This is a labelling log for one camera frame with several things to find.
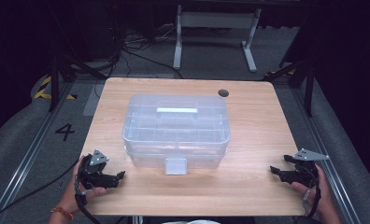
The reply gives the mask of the clear plastic storage box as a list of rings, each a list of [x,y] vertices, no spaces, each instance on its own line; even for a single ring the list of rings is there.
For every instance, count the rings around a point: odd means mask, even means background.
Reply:
[[[163,168],[168,175],[215,169],[231,139],[226,103],[219,96],[136,94],[122,139],[138,167]]]

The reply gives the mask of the person's right hand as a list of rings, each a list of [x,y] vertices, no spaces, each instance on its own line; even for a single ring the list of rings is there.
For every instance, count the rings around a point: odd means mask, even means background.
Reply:
[[[316,165],[316,168],[319,176],[319,184],[317,186],[308,188],[298,182],[292,182],[291,186],[303,196],[306,196],[307,205],[312,205],[314,203],[317,198],[317,188],[320,188],[320,200],[317,205],[316,213],[319,215],[320,219],[323,219],[323,217],[327,217],[329,214],[334,213],[334,205],[326,175],[318,165]]]

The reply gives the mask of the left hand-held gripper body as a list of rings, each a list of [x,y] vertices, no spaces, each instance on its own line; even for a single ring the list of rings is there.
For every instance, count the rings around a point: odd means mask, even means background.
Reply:
[[[98,149],[82,159],[78,168],[78,180],[85,189],[103,188],[106,182],[117,180],[115,175],[103,173],[108,161],[109,158]]]

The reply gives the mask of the person's white clothing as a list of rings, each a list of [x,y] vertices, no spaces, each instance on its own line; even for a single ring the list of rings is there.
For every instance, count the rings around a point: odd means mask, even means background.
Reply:
[[[197,219],[192,221],[168,221],[162,224],[220,224],[219,222],[213,220]]]

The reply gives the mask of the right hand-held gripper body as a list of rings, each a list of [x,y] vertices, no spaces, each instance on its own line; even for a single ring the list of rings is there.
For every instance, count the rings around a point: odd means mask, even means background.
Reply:
[[[293,163],[295,168],[294,171],[283,171],[286,174],[286,179],[282,181],[289,184],[298,182],[309,188],[316,185],[317,178],[319,177],[315,162],[330,159],[328,155],[323,155],[304,148],[292,156],[299,162]]]

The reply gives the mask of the white metal desk frame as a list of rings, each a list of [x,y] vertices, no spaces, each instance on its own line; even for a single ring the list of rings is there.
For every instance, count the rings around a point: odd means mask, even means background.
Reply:
[[[182,54],[182,28],[223,28],[223,29],[248,29],[247,40],[241,42],[246,62],[251,73],[257,72],[257,67],[251,52],[251,43],[255,35],[262,10],[257,8],[251,13],[223,13],[223,12],[188,12],[178,6],[176,19],[176,45],[174,52],[173,67],[177,70],[181,67]]]

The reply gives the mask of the person's left hand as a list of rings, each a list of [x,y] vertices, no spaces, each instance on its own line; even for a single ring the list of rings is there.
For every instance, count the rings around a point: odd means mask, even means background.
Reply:
[[[81,156],[74,169],[72,172],[71,179],[65,188],[64,194],[62,199],[58,202],[57,206],[63,208],[65,212],[68,212],[71,215],[76,214],[76,212],[79,211],[78,205],[76,203],[75,195],[76,195],[76,190],[75,190],[75,182],[76,182],[76,177],[78,174],[78,168],[82,162],[83,156]],[[86,200],[89,201],[95,197],[103,196],[107,193],[107,190],[102,187],[96,187],[94,189],[91,189],[89,192],[85,194]]]

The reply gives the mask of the black metal stand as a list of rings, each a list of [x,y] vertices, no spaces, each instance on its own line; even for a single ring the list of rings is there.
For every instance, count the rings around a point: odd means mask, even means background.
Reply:
[[[71,56],[63,54],[62,52],[54,52],[50,64],[50,84],[51,84],[51,98],[50,98],[50,112],[52,112],[60,102],[60,84],[59,77],[62,77],[65,82],[73,82],[76,79],[75,72],[71,65],[74,64],[87,74],[92,75],[100,80],[106,80],[107,77],[91,68],[84,62],[81,62]]]
[[[267,72],[263,77],[263,81],[271,82],[279,77],[283,77],[292,73],[292,77],[288,80],[288,85],[292,89],[298,89],[303,82],[306,83],[304,107],[309,117],[312,116],[312,94],[314,87],[315,70],[310,60],[303,60],[296,63],[291,63],[282,67],[276,72]]]

